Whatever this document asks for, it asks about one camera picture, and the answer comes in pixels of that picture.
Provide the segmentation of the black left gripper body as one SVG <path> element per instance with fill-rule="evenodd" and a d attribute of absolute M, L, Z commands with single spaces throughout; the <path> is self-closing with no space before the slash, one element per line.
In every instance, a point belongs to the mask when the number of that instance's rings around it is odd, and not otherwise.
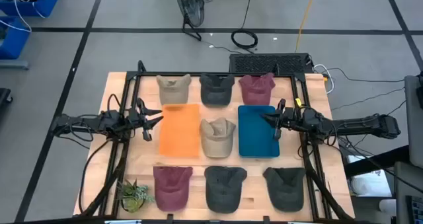
<path fill-rule="evenodd" d="M 148 117 L 145 115 L 145 108 L 147 107 L 144 101 L 141 98 L 137 98 L 135 104 L 129 109 L 128 120 L 134 128 L 143 128 L 143 139 L 146 141 L 151 141 L 152 137 L 149 133 L 149 130 L 151 129 L 145 129 L 145 121 Z"/>

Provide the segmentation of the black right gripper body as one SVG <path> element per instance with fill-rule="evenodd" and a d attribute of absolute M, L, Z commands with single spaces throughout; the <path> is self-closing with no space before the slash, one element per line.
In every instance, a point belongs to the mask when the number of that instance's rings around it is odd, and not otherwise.
<path fill-rule="evenodd" d="M 281 98 L 276 109 L 276 121 L 274 139 L 279 140 L 282 136 L 282 128 L 288 130 L 303 131 L 299 125 L 297 110 L 292 107 L 286 107 L 286 100 Z"/>

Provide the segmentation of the maroon baseball cap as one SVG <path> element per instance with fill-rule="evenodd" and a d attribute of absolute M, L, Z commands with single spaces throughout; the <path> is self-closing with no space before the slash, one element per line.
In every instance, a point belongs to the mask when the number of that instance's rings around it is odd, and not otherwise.
<path fill-rule="evenodd" d="M 272 89 L 276 86 L 274 74 L 267 73 L 259 77 L 245 75 L 239 79 L 243 102 L 246 105 L 269 105 Z"/>
<path fill-rule="evenodd" d="M 192 167 L 153 167 L 155 202 L 161 211 L 185 208 L 192 174 Z"/>

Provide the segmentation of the beige baseball cap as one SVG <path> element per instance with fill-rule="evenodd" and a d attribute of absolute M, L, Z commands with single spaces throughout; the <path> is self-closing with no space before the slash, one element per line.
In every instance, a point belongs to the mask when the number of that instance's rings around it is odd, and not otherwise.
<path fill-rule="evenodd" d="M 200 122 L 200 133 L 204 155 L 214 159 L 230 156 L 235 128 L 236 125 L 225 118 L 210 122 L 203 119 Z"/>
<path fill-rule="evenodd" d="M 159 86 L 159 98 L 161 104 L 186 104 L 188 102 L 189 86 L 191 76 L 185 74 L 178 79 L 169 79 L 157 75 L 157 84 Z"/>

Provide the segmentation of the dark grey baseball cap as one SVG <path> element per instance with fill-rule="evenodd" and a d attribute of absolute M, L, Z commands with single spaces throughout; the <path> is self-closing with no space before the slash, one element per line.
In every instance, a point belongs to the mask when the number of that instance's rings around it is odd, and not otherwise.
<path fill-rule="evenodd" d="M 233 75 L 220 77 L 216 74 L 203 73 L 200 76 L 200 96 L 205 106 L 222 107 L 231 102 L 232 87 L 235 84 Z"/>
<path fill-rule="evenodd" d="M 284 212 L 297 212 L 303 208 L 304 168 L 268 167 L 262 175 L 274 208 Z"/>
<path fill-rule="evenodd" d="M 204 176 L 208 208 L 216 213 L 234 213 L 241 201 L 247 171 L 241 167 L 210 166 Z"/>

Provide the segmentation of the blue plastic bin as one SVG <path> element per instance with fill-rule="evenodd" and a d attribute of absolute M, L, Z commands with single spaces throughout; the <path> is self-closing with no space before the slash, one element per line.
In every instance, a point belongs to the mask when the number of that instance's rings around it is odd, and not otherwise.
<path fill-rule="evenodd" d="M 241 157 L 274 158 L 280 155 L 280 146 L 274 139 L 275 129 L 262 114 L 273 113 L 273 106 L 238 107 L 239 155 Z"/>

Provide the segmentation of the orange plastic bin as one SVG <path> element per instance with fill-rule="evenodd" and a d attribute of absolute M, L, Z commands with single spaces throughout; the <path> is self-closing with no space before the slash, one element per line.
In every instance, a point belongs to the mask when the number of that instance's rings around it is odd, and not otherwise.
<path fill-rule="evenodd" d="M 200 107 L 198 104 L 164 105 L 159 153 L 167 157 L 199 156 Z"/>

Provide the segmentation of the black perforated computer case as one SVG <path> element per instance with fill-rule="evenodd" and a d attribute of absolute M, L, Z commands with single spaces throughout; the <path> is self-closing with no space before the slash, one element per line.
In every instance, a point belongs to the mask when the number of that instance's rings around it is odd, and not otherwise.
<path fill-rule="evenodd" d="M 312 73 L 314 68 L 308 53 L 231 54 L 230 73 Z"/>

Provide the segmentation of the potted green succulent plant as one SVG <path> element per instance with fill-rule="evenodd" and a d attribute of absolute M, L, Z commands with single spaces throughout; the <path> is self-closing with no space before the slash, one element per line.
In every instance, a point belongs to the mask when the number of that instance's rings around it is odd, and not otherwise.
<path fill-rule="evenodd" d="M 121 207 L 128 213 L 139 211 L 146 203 L 154 203 L 155 198 L 149 193 L 148 185 L 139 185 L 137 179 L 133 182 L 125 180 L 119 182 L 118 201 Z"/>

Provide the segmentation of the black beam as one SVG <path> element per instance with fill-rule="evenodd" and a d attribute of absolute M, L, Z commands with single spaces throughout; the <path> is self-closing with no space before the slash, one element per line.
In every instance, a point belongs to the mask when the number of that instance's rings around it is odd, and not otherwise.
<path fill-rule="evenodd" d="M 410 163 L 408 145 L 344 165 L 344 171 L 346 177 L 350 178 L 375 170 L 393 167 L 396 162 Z"/>

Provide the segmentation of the black floor fan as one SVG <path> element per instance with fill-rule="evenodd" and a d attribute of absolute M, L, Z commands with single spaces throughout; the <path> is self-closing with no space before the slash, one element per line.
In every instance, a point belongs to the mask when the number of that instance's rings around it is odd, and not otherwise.
<path fill-rule="evenodd" d="M 182 32 L 202 41 L 197 28 L 204 21 L 204 0 L 177 0 L 183 16 Z"/>

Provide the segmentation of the grey cabinet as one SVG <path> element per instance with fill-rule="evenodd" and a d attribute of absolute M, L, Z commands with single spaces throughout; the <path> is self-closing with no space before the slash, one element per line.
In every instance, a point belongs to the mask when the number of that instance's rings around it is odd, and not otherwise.
<path fill-rule="evenodd" d="M 423 78 L 404 78 L 410 161 L 423 168 Z"/>

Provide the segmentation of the grey desk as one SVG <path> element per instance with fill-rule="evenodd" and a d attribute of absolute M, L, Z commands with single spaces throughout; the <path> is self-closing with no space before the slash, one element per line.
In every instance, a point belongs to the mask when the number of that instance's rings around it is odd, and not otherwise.
<path fill-rule="evenodd" d="M 423 201 L 423 169 L 408 163 L 396 162 L 394 166 L 396 222 L 410 224 L 410 210 L 407 196 L 420 198 Z"/>

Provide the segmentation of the black equipment piece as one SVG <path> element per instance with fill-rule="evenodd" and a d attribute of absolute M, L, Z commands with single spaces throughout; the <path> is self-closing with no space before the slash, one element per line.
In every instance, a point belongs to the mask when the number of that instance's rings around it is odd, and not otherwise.
<path fill-rule="evenodd" d="M 0 120 L 6 113 L 12 101 L 13 97 L 11 96 L 11 90 L 6 88 L 0 88 Z"/>

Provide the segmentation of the blue storage crate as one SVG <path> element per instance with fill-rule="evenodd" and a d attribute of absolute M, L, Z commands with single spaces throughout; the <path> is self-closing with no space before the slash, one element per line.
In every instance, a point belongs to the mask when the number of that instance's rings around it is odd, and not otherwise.
<path fill-rule="evenodd" d="M 58 0 L 0 0 L 0 11 L 9 16 L 49 17 Z"/>
<path fill-rule="evenodd" d="M 19 18 L 0 17 L 0 59 L 17 59 L 29 36 Z"/>

